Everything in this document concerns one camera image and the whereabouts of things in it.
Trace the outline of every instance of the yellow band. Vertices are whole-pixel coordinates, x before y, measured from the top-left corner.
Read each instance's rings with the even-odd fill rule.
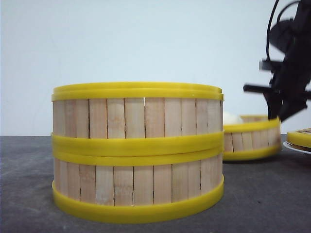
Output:
[[[237,152],[224,152],[224,161],[241,161],[241,160],[255,160],[269,157],[278,153],[281,150],[281,145],[266,147],[257,150],[243,150]]]
[[[311,148],[311,134],[308,133],[289,132],[287,133],[287,141],[298,146]]]
[[[224,194],[221,183],[199,197],[175,203],[148,206],[105,206],[70,199],[60,194],[52,183],[54,202],[64,212],[92,221],[109,223],[148,223],[166,221],[199,213],[216,204]]]
[[[165,154],[138,157],[100,157],[63,153],[53,150],[53,156],[59,160],[95,166],[152,166],[179,164],[207,159],[223,152],[223,147],[183,154]]]
[[[97,98],[199,98],[223,100],[218,87],[165,82],[85,83],[54,89],[52,101]]]
[[[180,154],[222,147],[223,132],[155,138],[72,138],[52,136],[54,152],[83,156],[133,157]]]
[[[244,124],[224,125],[225,133],[260,131],[280,126],[279,119],[249,122]]]

